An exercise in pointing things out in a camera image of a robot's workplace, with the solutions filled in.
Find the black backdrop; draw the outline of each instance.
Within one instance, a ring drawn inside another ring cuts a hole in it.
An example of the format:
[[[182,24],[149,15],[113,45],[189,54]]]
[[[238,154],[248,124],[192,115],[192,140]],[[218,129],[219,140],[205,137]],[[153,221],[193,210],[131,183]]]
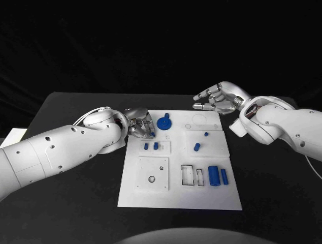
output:
[[[198,94],[229,80],[322,111],[321,4],[103,4],[0,2],[0,136],[54,91]]]

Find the round hole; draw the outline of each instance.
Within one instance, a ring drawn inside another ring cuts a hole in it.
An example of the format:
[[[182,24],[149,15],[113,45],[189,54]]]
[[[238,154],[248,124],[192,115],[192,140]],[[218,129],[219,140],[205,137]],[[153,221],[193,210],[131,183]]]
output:
[[[154,177],[154,176],[152,176],[152,177],[149,178],[149,182],[150,182],[150,183],[154,183],[154,182],[156,182],[156,177]]]

